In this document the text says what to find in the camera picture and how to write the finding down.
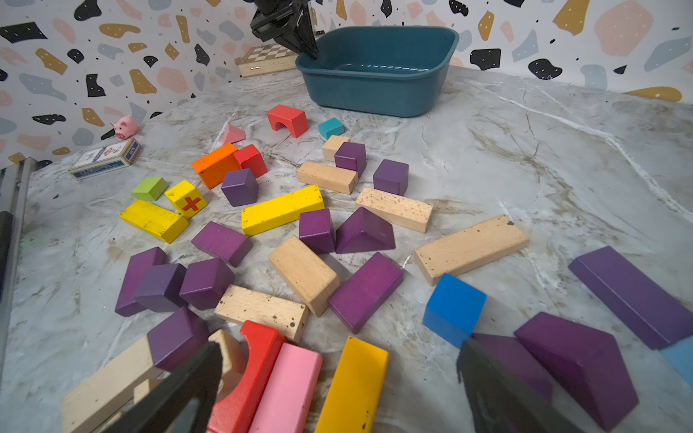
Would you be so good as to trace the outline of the purple long block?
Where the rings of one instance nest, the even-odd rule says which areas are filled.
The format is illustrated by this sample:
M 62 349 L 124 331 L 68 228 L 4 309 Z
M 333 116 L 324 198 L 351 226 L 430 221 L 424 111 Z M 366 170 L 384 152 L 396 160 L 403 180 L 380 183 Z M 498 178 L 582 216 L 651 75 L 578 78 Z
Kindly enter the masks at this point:
M 568 268 L 648 348 L 664 349 L 692 335 L 692 312 L 613 247 L 583 254 Z

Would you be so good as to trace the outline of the purple wedge block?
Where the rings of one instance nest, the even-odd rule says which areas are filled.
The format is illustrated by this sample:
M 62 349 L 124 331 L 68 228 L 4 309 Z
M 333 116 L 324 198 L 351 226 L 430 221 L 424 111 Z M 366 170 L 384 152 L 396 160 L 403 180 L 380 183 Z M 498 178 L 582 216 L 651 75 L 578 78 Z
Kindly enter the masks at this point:
M 602 430 L 612 431 L 638 405 L 612 335 L 541 312 L 514 336 Z

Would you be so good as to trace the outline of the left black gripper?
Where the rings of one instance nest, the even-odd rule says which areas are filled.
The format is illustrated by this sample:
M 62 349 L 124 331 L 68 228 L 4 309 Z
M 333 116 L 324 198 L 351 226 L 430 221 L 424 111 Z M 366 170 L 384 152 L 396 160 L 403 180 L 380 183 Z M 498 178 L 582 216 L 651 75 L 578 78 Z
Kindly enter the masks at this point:
M 254 0 L 253 3 L 256 13 L 250 26 L 256 38 L 273 40 L 314 60 L 319 58 L 307 0 Z

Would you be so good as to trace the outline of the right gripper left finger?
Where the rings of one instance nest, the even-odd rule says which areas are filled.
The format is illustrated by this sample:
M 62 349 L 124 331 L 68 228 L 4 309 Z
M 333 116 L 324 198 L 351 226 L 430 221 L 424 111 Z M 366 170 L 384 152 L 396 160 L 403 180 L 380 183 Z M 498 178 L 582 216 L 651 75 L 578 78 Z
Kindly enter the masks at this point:
M 205 432 L 222 370 L 219 344 L 207 342 L 109 432 Z

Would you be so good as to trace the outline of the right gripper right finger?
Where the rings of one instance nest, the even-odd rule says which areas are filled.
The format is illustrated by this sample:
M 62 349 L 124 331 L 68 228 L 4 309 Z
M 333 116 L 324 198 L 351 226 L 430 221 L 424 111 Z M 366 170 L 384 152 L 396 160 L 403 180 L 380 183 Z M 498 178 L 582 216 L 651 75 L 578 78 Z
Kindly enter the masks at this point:
M 465 386 L 476 432 L 579 432 L 475 339 L 460 348 L 458 380 Z

